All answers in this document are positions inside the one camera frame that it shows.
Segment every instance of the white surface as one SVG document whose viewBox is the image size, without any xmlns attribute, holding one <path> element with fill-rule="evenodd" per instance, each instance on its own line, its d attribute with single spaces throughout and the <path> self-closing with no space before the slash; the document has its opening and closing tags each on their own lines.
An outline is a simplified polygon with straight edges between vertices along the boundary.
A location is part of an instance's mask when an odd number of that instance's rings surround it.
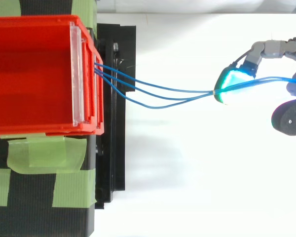
<svg viewBox="0 0 296 237">
<path fill-rule="evenodd" d="M 296 0 L 100 0 L 98 12 L 291 12 Z"/>
<path fill-rule="evenodd" d="M 136 77 L 174 88 L 213 89 L 222 69 L 254 42 L 296 36 L 296 15 L 98 18 L 137 25 Z M 290 59 L 263 60 L 257 77 L 295 71 Z M 275 131 L 270 121 L 291 97 L 285 84 L 270 88 L 265 101 L 243 107 L 212 97 L 165 110 L 127 102 L 126 191 L 96 210 L 94 236 L 296 237 L 296 137 Z"/>
</svg>

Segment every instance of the blue cable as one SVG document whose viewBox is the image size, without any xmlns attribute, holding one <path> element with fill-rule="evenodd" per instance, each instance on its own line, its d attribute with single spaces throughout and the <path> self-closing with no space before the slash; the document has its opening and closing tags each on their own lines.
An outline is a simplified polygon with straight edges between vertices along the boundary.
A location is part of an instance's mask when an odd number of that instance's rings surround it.
<svg viewBox="0 0 296 237">
<path fill-rule="evenodd" d="M 129 100 L 135 104 L 138 104 L 138 105 L 141 105 L 141 106 L 144 106 L 148 109 L 166 109 L 166 108 L 169 108 L 169 107 L 172 107 L 172 106 L 176 106 L 176 105 L 181 105 L 181 104 L 185 104 L 187 102 L 190 102 L 190 101 L 193 101 L 193 100 L 197 100 L 197 99 L 200 99 L 200 98 L 204 98 L 204 97 L 207 97 L 207 96 L 211 96 L 213 95 L 213 92 L 209 92 L 209 93 L 206 93 L 204 95 L 200 95 L 200 96 L 196 96 L 194 99 L 190 99 L 190 100 L 185 100 L 185 101 L 182 101 L 182 102 L 178 102 L 178 103 L 175 103 L 175 104 L 170 104 L 170 105 L 165 105 L 165 106 L 150 106 L 150 105 L 146 105 L 146 104 L 143 104 L 141 102 L 138 102 L 136 100 L 133 100 L 127 96 L 125 96 L 122 92 L 120 92 L 105 76 L 102 76 L 102 75 L 99 75 L 107 84 L 109 84 L 121 97 L 123 97 L 124 99 L 126 100 Z"/>
<path fill-rule="evenodd" d="M 200 96 L 195 96 L 195 97 L 190 97 L 190 98 L 168 98 L 168 97 L 162 97 L 162 96 L 158 96 L 158 95 L 155 95 L 155 94 L 152 94 L 150 92 L 147 92 L 147 91 L 144 91 L 142 89 L 139 89 L 133 85 L 130 85 L 122 80 L 119 80 L 115 77 L 112 77 L 111 75 L 109 74 L 106 74 L 106 73 L 103 73 L 101 70 L 98 70 L 95 68 L 95 73 L 100 76 L 101 78 L 103 78 L 103 80 L 108 83 L 120 96 L 122 96 L 123 98 L 125 98 L 126 100 L 129 100 L 135 104 L 138 104 L 138 105 L 141 105 L 141 106 L 144 106 L 146 108 L 149 108 L 149 109 L 165 109 L 165 108 L 169 108 L 169 107 L 172 107 L 172 106 L 176 106 L 176 105 L 181 105 L 181 104 L 185 104 L 187 102 L 190 102 L 190 101 L 193 101 L 193 100 L 197 100 L 197 99 L 200 99 L 200 98 L 204 98 L 204 97 L 207 97 L 207 96 L 211 96 L 213 94 L 221 94 L 221 93 L 224 93 L 224 92 L 229 92 L 229 91 L 232 91 L 232 90 L 239 90 L 239 89 L 243 89 L 243 88 L 247 88 L 247 87 L 252 87 L 252 86 L 256 86 L 256 85 L 260 85 L 260 84 L 265 84 L 265 83 L 270 83 L 270 82 L 274 82 L 274 81 L 285 81 L 285 82 L 290 82 L 290 83 L 296 83 L 296 79 L 291 79 L 291 78 L 285 78 L 285 77 L 265 77 L 265 78 L 260 78 L 260 79 L 255 79 L 255 80 L 251 80 L 251 81 L 246 81 L 246 82 L 242 82 L 242 83 L 238 83 L 238 84 L 235 84 L 235 85 L 231 85 L 231 86 L 228 86 L 224 89 L 218 89 L 218 90 L 214 90 L 214 91 L 206 91 L 207 93 L 204 94 L 204 95 L 200 95 Z M 105 76 L 103 75 L 106 75 L 108 76 L 109 78 L 113 79 L 113 80 L 116 80 L 122 84 L 125 84 L 131 88 L 134 88 L 134 89 L 137 89 L 143 93 L 146 93 L 148 95 L 152 95 L 152 96 L 155 96 L 157 98 L 161 98 L 161 99 L 170 99 L 170 100 L 184 100 L 182 102 L 179 102 L 179 103 L 175 103 L 175 104 L 170 104 L 170 105 L 166 105 L 166 106 L 149 106 L 149 105 L 146 105 L 146 104 L 143 104 L 141 102 L 138 102 L 136 100 L 133 100 L 127 96 L 125 96 L 122 92 L 120 92 Z M 157 87 L 157 88 L 161 88 L 157 85 L 153 85 L 153 84 L 149 84 L 149 83 L 146 83 L 146 82 L 143 82 L 143 84 L 148 84 L 148 85 L 152 85 L 153 87 Z"/>
<path fill-rule="evenodd" d="M 144 84 L 144 85 L 148 85 L 148 86 L 156 87 L 156 88 L 159 88 L 159 89 L 170 90 L 170 91 L 176 91 L 176 92 L 186 92 L 186 93 L 210 93 L 210 92 L 211 92 L 211 90 L 201 90 L 201 91 L 199 91 L 199 90 L 179 90 L 179 89 L 173 89 L 173 88 L 164 87 L 164 86 L 160 86 L 160 85 L 154 85 L 154 84 L 150 84 L 150 83 L 147 83 L 147 82 L 144 82 L 144 81 L 141 81 L 141 80 L 137 80 L 137 79 L 135 79 L 135 78 L 132 78 L 131 76 L 129 76 L 129 75 L 125 74 L 125 73 L 122 73 L 122 72 L 120 72 L 119 70 L 116 70 L 116 69 L 114 69 L 114 68 L 111 68 L 111 67 L 105 66 L 105 65 L 103 65 L 103 64 L 98 64 L 98 63 L 94 63 L 94 64 L 95 64 L 96 66 L 98 66 L 98 67 L 106 68 L 106 69 L 108 69 L 108 70 L 110 70 L 110 71 L 113 71 L 113 72 L 115 72 L 115 73 L 118 73 L 118 74 L 120 74 L 120 75 L 122 75 L 122 76 L 124 76 L 124 77 L 126 77 L 126 78 L 128 78 L 128 79 L 130 79 L 130 80 L 133 80 L 133 81 L 135 81 L 135 82 L 138 82 L 138 83 L 140 83 L 140 84 Z"/>
<path fill-rule="evenodd" d="M 120 79 L 117 79 L 117 78 L 115 78 L 115 77 L 112 77 L 111 75 L 109 75 L 109 74 L 107 74 L 107 73 L 104 73 L 104 72 L 102 72 L 101 70 L 99 70 L 99 69 L 96 69 L 95 68 L 95 71 L 94 71 L 97 75 L 104 75 L 104 76 L 106 76 L 106 77 L 109 77 L 109 78 L 111 78 L 112 80 L 115 80 L 115 81 L 117 81 L 117 82 L 119 82 L 119 83 L 121 83 L 121 84 L 123 84 L 123 85 L 126 85 L 126 86 L 128 86 L 128 87 L 130 87 L 130 88 L 133 88 L 133 89 L 135 89 L 135 90 L 138 90 L 138 91 L 141 91 L 142 93 L 145 93 L 145 94 L 147 94 L 147 95 L 151 95 L 151 96 L 153 96 L 153 97 L 157 97 L 157 98 L 160 98 L 160 99 L 164 99 L 164 100 L 179 100 L 179 101 L 182 101 L 182 100 L 190 100 L 190 99 L 195 99 L 195 98 L 198 98 L 198 96 L 195 96 L 195 97 L 189 97 L 189 98 L 169 98 L 169 97 L 163 97 L 163 96 L 160 96 L 160 95 L 156 95 L 156 94 L 152 94 L 152 93 L 150 93 L 150 92 L 148 92 L 148 91 L 145 91 L 145 90 L 142 90 L 142 89 L 140 89 L 140 88 L 138 88 L 138 87 L 135 87 L 135 86 L 133 86 L 133 85 L 131 85 L 131 84 L 129 84 L 129 83 L 126 83 L 126 82 L 124 82 L 124 81 L 122 81 L 122 80 L 120 80 Z"/>
</svg>

